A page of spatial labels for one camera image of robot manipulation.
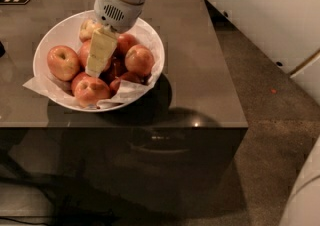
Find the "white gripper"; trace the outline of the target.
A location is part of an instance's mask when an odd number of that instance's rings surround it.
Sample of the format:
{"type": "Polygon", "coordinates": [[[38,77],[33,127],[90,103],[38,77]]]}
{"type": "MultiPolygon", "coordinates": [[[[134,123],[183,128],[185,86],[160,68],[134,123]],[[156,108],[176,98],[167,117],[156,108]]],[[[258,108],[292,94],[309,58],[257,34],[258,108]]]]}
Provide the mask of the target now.
{"type": "Polygon", "coordinates": [[[142,12],[142,4],[130,4],[122,0],[95,0],[96,19],[104,25],[93,32],[85,71],[99,77],[117,48],[117,35],[130,30],[142,12]]]}

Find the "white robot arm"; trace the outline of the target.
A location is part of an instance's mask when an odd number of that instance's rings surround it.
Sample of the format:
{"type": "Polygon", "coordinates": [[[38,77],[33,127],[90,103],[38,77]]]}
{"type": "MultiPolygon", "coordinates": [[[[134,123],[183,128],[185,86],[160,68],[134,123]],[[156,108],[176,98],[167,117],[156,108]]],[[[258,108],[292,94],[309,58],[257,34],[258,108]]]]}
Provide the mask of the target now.
{"type": "Polygon", "coordinates": [[[144,15],[193,147],[139,155],[177,184],[166,226],[317,225],[319,0],[147,0],[144,15]]]}

